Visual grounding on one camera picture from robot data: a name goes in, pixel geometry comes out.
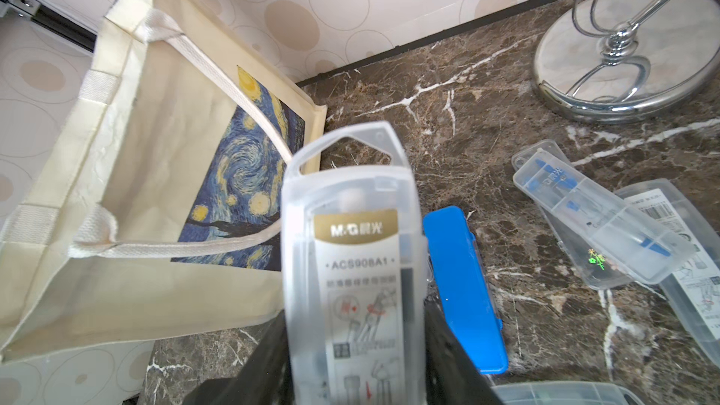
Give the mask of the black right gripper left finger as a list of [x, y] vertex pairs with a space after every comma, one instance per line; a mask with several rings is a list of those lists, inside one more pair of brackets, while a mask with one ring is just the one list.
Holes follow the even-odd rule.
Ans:
[[292, 368], [283, 311], [270, 322], [238, 375], [204, 381], [182, 402], [183, 405], [292, 403]]

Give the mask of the Starry Night canvas tote bag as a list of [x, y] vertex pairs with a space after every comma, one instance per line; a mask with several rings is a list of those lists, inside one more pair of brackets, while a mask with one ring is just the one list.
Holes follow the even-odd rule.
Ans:
[[326, 107], [200, 0], [115, 0], [1, 232], [1, 361], [274, 319], [279, 195]]

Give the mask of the clear M&G compass case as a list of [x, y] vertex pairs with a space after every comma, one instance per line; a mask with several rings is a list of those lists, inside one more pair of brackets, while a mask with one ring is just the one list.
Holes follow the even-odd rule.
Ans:
[[281, 272], [299, 404], [422, 404], [428, 244], [386, 121], [298, 151], [281, 190]]

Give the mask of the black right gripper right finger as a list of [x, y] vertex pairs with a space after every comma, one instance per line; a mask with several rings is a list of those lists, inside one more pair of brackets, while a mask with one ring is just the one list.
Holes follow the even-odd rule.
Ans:
[[425, 303], [424, 322], [427, 404], [502, 405], [449, 328], [437, 303]]

